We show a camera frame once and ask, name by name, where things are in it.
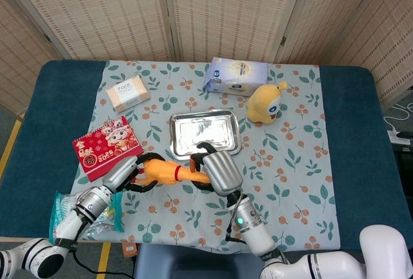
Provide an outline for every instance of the red calendar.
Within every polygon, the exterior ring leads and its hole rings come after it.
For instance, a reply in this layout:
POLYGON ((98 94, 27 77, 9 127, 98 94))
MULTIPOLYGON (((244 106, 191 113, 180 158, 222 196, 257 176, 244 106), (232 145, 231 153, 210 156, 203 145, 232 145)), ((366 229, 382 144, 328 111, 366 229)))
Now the red calendar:
POLYGON ((90 181, 102 177, 123 158, 143 153, 124 116, 106 121, 102 127, 74 140, 73 147, 90 181))

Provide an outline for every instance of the leaf pattern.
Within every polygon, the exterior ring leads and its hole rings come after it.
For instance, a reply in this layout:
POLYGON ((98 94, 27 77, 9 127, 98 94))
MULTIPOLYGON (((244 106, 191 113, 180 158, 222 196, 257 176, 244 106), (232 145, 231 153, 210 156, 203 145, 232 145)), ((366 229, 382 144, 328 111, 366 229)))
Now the leaf pattern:
MULTIPOLYGON (((205 91, 203 78, 208 69, 208 63, 106 62, 90 129, 124 115, 146 151, 188 166, 187 161, 176 161, 170 150, 169 117, 230 108, 241 134, 242 150, 234 160, 244 179, 243 191, 260 212, 279 250, 337 249, 336 200, 325 120, 320 116, 324 110, 318 68, 270 65, 268 82, 288 83, 272 125, 247 118, 248 98, 205 91), (136 75, 141 76, 151 99, 117 114, 106 90, 136 75)), ((90 183, 80 168, 73 191, 100 181, 90 183)), ((122 200, 125 233, 106 232, 94 239, 178 244, 215 253, 246 252, 242 243, 225 241, 230 219, 226 204, 225 198, 187 181, 157 185, 143 194, 126 192, 122 200)), ((236 225, 232 237, 242 238, 236 225)))

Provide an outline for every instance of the yellow floor tape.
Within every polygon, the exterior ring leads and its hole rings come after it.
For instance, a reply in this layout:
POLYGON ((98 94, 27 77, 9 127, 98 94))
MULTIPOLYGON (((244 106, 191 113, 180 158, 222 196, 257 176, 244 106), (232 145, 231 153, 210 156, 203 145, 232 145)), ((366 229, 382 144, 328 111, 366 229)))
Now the yellow floor tape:
POLYGON ((1 160, 0 160, 0 179, 1 179, 1 176, 3 175, 3 172, 5 171, 6 164, 7 164, 7 161, 8 161, 8 157, 10 156, 10 153, 12 152, 14 141, 17 137, 17 133, 19 132, 20 125, 21 125, 21 122, 19 120, 16 120, 16 122, 14 123, 14 126, 13 126, 12 133, 10 134, 10 137, 7 141, 5 151, 3 152, 3 155, 1 156, 1 160))
MULTIPOLYGON (((108 260, 109 260, 109 252, 110 252, 110 242, 105 242, 102 246, 101 259, 99 261, 99 268, 97 271, 106 271, 106 267, 108 266, 108 260)), ((96 279, 105 279, 105 275, 99 274, 96 276, 96 279)))

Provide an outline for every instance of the metal tray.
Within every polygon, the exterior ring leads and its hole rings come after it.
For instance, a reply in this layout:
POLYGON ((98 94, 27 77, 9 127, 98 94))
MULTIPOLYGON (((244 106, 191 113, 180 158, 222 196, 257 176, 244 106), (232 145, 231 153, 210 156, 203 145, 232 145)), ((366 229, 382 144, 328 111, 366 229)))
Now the metal tray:
POLYGON ((241 150, 237 117, 227 109, 173 114, 169 119, 169 133, 170 149, 177 160, 187 160, 193 153, 206 152, 196 147, 202 141, 230 154, 241 150))

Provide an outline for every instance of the woven screen panel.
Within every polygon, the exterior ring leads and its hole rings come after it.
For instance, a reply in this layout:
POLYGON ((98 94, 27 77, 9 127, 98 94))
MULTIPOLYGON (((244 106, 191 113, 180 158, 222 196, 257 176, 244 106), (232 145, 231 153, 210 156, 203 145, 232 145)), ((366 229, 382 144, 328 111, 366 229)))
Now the woven screen panel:
POLYGON ((280 63, 320 63, 328 44, 342 31, 362 0, 305 0, 280 63))
POLYGON ((159 0, 31 2, 74 59, 170 59, 159 0))
POLYGON ((40 68, 51 59, 47 46, 0 0, 0 104, 16 114, 24 111, 40 68))
POLYGON ((331 65, 357 65, 374 75, 383 104, 413 85, 413 0, 367 0, 331 65))
POLYGON ((219 56, 273 61, 274 38, 294 1, 173 0, 173 4, 181 60, 211 61, 219 56))

